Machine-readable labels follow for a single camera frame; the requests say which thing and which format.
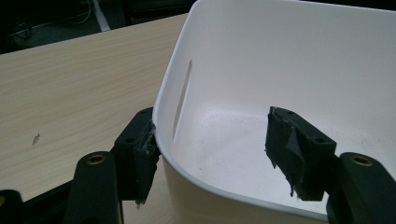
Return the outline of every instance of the black plastic part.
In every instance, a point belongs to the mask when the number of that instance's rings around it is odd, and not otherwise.
[[[0,190],[0,224],[23,223],[23,202],[21,195],[12,189]]]
[[[337,164],[339,191],[330,194],[330,223],[395,224],[396,182],[373,158],[344,153]]]
[[[116,163],[109,152],[93,152],[79,160],[63,224],[122,223]]]
[[[278,165],[303,201],[321,201],[323,170],[334,159],[336,143],[296,113],[271,107],[268,114],[266,153]]]
[[[25,224],[61,223],[71,181],[24,203]]]
[[[161,155],[151,117],[152,107],[138,112],[111,149],[117,164],[121,200],[141,204],[149,196]]]

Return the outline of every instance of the screw hole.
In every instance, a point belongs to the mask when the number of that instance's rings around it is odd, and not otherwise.
[[[0,195],[0,207],[6,202],[6,197]]]
[[[106,159],[106,157],[103,155],[99,155],[99,154],[93,155],[87,159],[87,163],[89,165],[96,165],[96,164],[99,164],[99,163],[105,161],[105,159]]]
[[[372,166],[373,165],[373,162],[371,160],[364,158],[363,156],[353,155],[350,157],[350,159],[352,159],[352,161],[357,163],[358,165],[362,165],[362,166]]]
[[[134,142],[134,138],[127,138],[125,139],[126,143],[133,143]]]

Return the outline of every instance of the wood grain surface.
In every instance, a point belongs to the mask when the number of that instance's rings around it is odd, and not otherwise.
[[[0,189],[26,201],[73,178],[153,106],[186,15],[0,55]],[[174,223],[162,161],[125,223]]]

